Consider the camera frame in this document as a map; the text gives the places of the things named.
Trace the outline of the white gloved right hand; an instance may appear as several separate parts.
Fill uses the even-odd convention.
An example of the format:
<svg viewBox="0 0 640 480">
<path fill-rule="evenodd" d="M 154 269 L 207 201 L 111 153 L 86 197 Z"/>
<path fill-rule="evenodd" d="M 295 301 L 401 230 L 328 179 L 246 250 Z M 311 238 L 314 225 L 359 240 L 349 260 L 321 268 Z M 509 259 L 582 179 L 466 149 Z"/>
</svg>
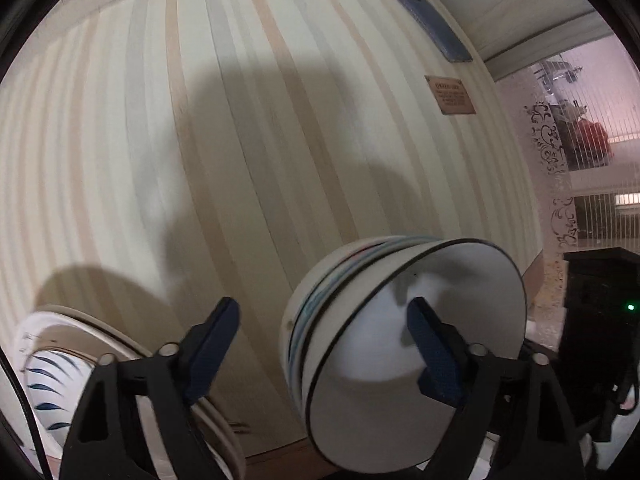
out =
<svg viewBox="0 0 640 480">
<path fill-rule="evenodd" d="M 582 462 L 600 471 L 608 471 L 613 467 L 614 460 L 623 451 L 625 444 L 631 437 L 639 422 L 639 409 L 636 407 L 636 396 L 631 391 L 626 401 L 620 406 L 630 411 L 627 415 L 617 415 L 613 420 L 611 440 L 604 443 L 594 443 L 590 434 L 586 434 L 579 441 Z"/>
</svg>

